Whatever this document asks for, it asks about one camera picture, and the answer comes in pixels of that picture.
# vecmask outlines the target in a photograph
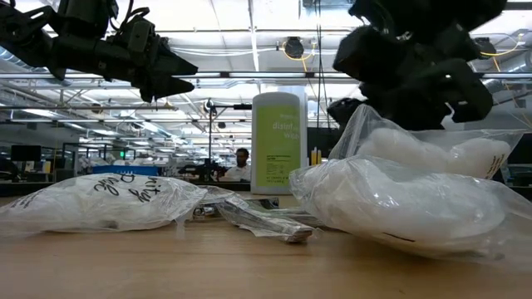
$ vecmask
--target white plastic container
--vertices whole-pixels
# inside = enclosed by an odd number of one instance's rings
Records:
[[[253,99],[251,192],[290,194],[290,171],[301,167],[301,101],[286,92]]]

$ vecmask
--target table surface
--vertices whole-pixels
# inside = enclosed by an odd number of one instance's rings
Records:
[[[293,205],[290,197],[281,203]],[[532,274],[413,257],[346,233],[288,245],[221,221],[0,239],[1,298],[526,298]]]

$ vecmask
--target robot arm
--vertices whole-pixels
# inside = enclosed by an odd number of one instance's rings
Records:
[[[147,7],[130,8],[115,34],[102,40],[118,15],[116,0],[61,0],[57,12],[46,6],[25,13],[14,3],[0,2],[0,45],[30,66],[47,67],[57,79],[72,69],[129,81],[146,102],[194,89],[172,76],[194,75],[198,68],[155,33],[155,25],[144,19]],[[42,30],[46,25],[56,37]]]
[[[467,62],[495,49],[486,50],[486,42],[472,40],[469,31],[499,16],[505,4],[356,0],[349,13],[371,25],[342,40],[333,67],[359,80],[364,103],[406,130],[443,129],[452,112],[455,122],[483,120],[493,99]],[[361,103],[344,99],[328,110],[345,126]]]

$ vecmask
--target white bag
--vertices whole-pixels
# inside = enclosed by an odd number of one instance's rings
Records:
[[[127,231],[182,220],[207,191],[178,179],[93,174],[68,179],[0,208],[0,233]]]
[[[502,258],[517,220],[531,235],[532,203],[503,184],[371,156],[295,170],[290,187],[325,225],[426,257]]]
[[[358,106],[329,159],[367,154],[407,166],[491,179],[526,130],[408,132],[372,107]]]

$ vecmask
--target person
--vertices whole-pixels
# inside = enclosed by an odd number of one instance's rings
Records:
[[[3,157],[0,157],[0,178],[11,180],[13,183],[19,180],[17,166]]]
[[[248,166],[248,159],[247,149],[237,149],[236,166],[225,173],[225,178],[237,182],[251,182],[251,167]]]

